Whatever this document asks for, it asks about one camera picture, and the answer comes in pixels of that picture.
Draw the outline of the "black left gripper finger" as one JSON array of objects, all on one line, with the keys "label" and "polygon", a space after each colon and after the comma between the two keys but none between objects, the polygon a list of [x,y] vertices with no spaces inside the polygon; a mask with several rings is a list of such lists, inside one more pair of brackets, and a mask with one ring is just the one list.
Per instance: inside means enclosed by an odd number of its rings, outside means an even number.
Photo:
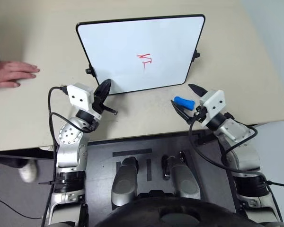
[{"label": "black left gripper finger", "polygon": [[105,111],[107,111],[107,112],[110,112],[110,113],[114,114],[114,115],[117,115],[117,114],[118,114],[118,111],[117,111],[117,110],[114,110],[114,109],[112,109],[112,108],[110,108],[110,107],[108,107],[108,106],[103,105],[103,109],[104,109]]},{"label": "black left gripper finger", "polygon": [[96,97],[107,97],[111,88],[111,79],[104,80],[95,90]]}]

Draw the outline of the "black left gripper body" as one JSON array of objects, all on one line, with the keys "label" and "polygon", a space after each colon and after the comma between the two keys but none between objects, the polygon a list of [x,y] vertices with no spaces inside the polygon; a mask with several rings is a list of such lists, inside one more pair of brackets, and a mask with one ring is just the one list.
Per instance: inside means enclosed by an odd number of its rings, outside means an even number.
[{"label": "black left gripper body", "polygon": [[107,98],[107,95],[94,95],[94,102],[92,108],[98,114],[102,114],[107,110],[107,107],[104,105],[104,102]]}]

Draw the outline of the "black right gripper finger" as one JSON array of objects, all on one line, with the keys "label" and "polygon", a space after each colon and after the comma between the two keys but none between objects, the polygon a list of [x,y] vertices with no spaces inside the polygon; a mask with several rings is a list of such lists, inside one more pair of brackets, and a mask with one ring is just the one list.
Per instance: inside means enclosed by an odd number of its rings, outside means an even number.
[{"label": "black right gripper finger", "polygon": [[203,87],[200,87],[196,84],[188,84],[188,86],[192,89],[192,91],[198,96],[204,96],[207,93],[207,90]]},{"label": "black right gripper finger", "polygon": [[176,113],[183,119],[185,120],[185,122],[190,125],[193,117],[189,116],[185,111],[184,108],[180,105],[178,105],[176,102],[174,102],[173,100],[171,100],[171,104],[173,106],[173,108],[175,109]]}]

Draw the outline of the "person's bare hand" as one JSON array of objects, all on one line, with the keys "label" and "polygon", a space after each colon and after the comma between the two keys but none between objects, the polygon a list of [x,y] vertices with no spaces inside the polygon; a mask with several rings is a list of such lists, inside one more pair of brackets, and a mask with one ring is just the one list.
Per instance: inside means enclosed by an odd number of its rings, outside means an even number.
[{"label": "person's bare hand", "polygon": [[0,88],[16,88],[20,79],[34,79],[40,69],[19,61],[0,61]]}]

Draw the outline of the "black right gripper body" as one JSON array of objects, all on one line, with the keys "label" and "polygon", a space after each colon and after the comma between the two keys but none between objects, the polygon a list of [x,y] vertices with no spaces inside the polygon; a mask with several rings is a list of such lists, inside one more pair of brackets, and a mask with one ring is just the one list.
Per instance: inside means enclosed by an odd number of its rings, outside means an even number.
[{"label": "black right gripper body", "polygon": [[207,109],[203,106],[198,106],[194,112],[193,119],[202,123],[206,119]]}]

